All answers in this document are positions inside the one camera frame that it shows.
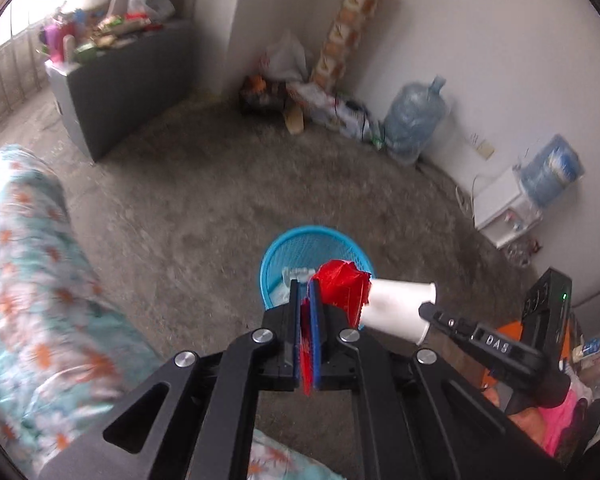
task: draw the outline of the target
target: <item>pink cloth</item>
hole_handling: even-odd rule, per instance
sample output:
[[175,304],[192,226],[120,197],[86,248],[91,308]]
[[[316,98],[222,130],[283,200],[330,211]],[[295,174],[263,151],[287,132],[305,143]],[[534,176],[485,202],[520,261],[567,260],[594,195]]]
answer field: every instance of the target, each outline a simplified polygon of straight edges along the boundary
[[542,448],[551,456],[555,455],[560,443],[562,430],[568,428],[573,420],[573,410],[578,402],[578,396],[569,390],[564,402],[556,408],[538,408],[546,423],[546,431],[542,440]]

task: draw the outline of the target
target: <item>plastic bag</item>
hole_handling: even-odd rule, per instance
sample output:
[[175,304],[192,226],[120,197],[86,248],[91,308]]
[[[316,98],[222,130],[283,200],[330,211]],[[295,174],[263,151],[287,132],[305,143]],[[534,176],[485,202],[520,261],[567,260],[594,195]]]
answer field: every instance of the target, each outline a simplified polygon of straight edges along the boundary
[[175,13],[170,0],[129,0],[126,12],[129,14],[144,12],[152,22],[163,22]]
[[306,81],[308,52],[290,30],[269,45],[260,59],[260,74],[272,81]]
[[382,147],[380,125],[362,104],[342,95],[329,95],[314,82],[288,83],[286,90],[314,123],[349,139],[371,142],[377,149]]
[[273,305],[280,306],[289,302],[291,280],[298,280],[298,283],[307,284],[314,274],[315,269],[309,269],[307,267],[299,267],[297,269],[283,267],[282,280],[280,281],[280,284],[273,289],[273,292],[270,295]]
[[62,13],[69,14],[76,10],[93,10],[109,7],[111,0],[66,0],[62,5]]

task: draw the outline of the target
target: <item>red paper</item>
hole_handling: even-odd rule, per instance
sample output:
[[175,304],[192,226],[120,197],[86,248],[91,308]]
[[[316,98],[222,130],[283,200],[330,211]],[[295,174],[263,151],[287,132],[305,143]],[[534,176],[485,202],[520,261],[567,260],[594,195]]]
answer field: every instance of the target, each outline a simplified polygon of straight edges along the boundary
[[320,282],[322,303],[344,310],[350,327],[358,328],[362,306],[368,303],[371,274],[358,270],[353,262],[331,260],[318,269],[313,279]]
[[300,304],[300,382],[305,395],[314,387],[313,349],[309,299],[304,298]]

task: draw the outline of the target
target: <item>orange flower pattern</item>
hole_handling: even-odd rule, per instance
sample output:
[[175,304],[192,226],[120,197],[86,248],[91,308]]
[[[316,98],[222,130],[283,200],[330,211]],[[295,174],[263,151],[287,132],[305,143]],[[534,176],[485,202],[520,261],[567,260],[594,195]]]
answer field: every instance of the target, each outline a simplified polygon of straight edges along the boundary
[[[0,150],[0,443],[28,478],[162,360],[107,301],[52,170]],[[253,433],[251,480],[342,480]]]

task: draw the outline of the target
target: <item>silver screw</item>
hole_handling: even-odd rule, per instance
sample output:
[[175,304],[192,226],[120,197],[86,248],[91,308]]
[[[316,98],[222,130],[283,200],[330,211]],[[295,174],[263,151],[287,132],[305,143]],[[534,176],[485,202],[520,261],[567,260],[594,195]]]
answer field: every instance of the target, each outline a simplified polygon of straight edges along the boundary
[[340,331],[340,339],[345,343],[355,343],[360,339],[360,332],[355,328],[344,328]]
[[438,359],[438,356],[433,350],[429,350],[427,348],[423,348],[422,350],[418,350],[416,354],[416,359],[419,363],[424,365],[432,365]]
[[191,366],[193,363],[195,363],[197,358],[198,356],[193,352],[185,350],[184,352],[180,352],[178,355],[176,355],[174,361],[176,366],[179,366],[180,368],[186,368],[187,366]]
[[268,343],[273,339],[273,332],[268,328],[259,328],[253,331],[251,339],[256,343]]

